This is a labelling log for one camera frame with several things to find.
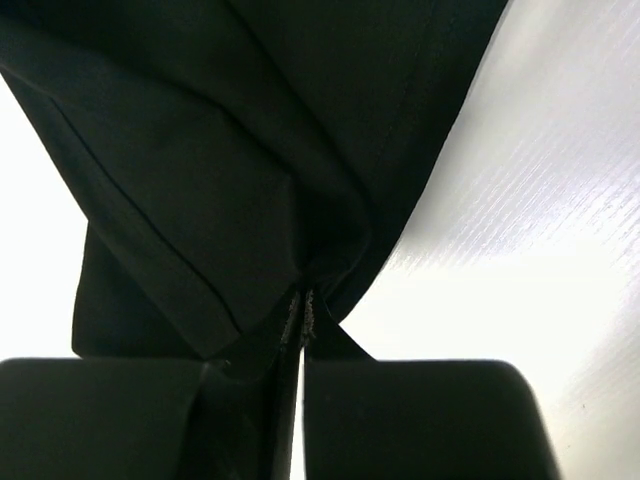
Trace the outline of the black skirt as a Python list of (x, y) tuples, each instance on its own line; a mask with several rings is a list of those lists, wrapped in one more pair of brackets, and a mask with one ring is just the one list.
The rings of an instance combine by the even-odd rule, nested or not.
[(207, 358), (404, 229), (502, 1), (5, 1), (1, 74), (88, 220), (81, 357)]

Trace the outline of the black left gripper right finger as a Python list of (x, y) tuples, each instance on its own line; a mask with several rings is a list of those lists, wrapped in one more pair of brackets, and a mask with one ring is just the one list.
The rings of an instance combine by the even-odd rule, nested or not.
[(303, 434), (310, 479), (556, 479), (533, 392), (496, 360), (373, 358), (305, 296)]

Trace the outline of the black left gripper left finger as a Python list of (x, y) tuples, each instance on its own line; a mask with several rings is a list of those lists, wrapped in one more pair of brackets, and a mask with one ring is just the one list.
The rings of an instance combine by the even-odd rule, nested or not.
[(214, 358), (1, 365), (5, 479), (285, 479), (302, 299)]

